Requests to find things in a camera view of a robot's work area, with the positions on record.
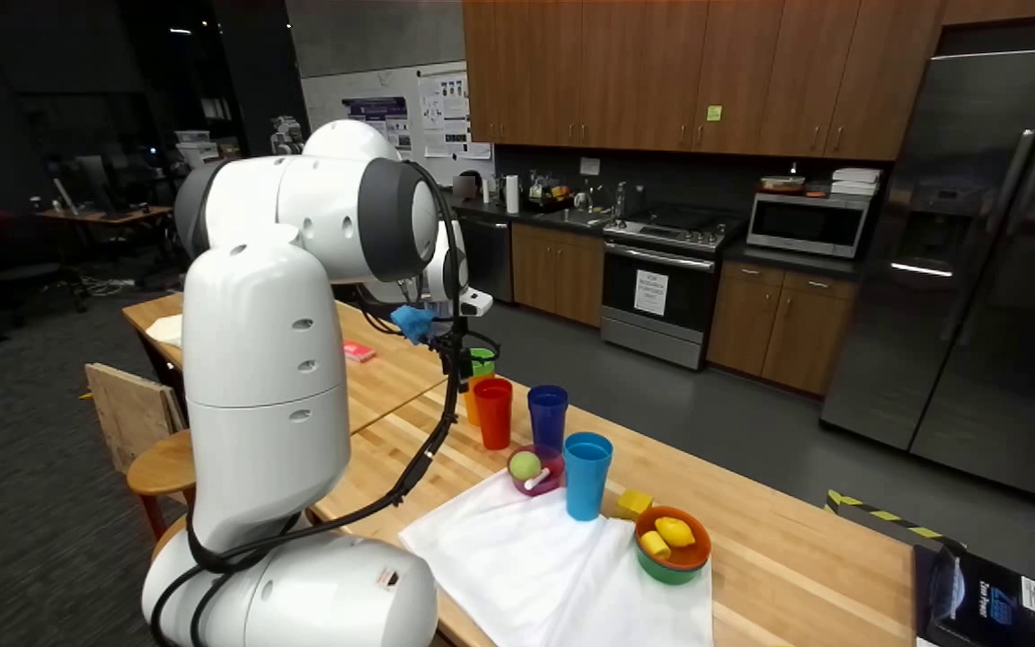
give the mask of floor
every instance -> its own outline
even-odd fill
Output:
[[[151,643],[135,591],[146,536],[83,404],[83,362],[151,374],[117,310],[155,292],[98,292],[85,312],[34,298],[0,340],[0,643]],[[815,429],[815,399],[722,369],[676,369],[591,331],[494,310],[476,320],[498,369],[557,381],[584,410],[773,488],[824,504],[844,488],[1035,575],[1035,500]]]

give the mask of light blue cup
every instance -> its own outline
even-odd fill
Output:
[[[609,472],[614,446],[596,431],[573,431],[563,439],[563,509],[573,521],[591,521],[603,500],[603,477]]]

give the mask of dishwasher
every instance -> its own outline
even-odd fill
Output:
[[[456,213],[461,238],[468,242],[470,289],[498,301],[514,301],[511,278],[511,223],[476,213]]]

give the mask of stainless steel refrigerator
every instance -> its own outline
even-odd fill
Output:
[[[929,59],[824,421],[1035,494],[1035,50]]]

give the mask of blue cup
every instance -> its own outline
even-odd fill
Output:
[[[569,391],[563,387],[557,387],[557,386],[528,387],[530,449],[540,457],[557,457],[559,453],[563,410],[569,410]]]
[[[609,472],[614,446],[596,431],[573,431],[563,439],[563,509],[573,521],[599,515],[603,477]]]

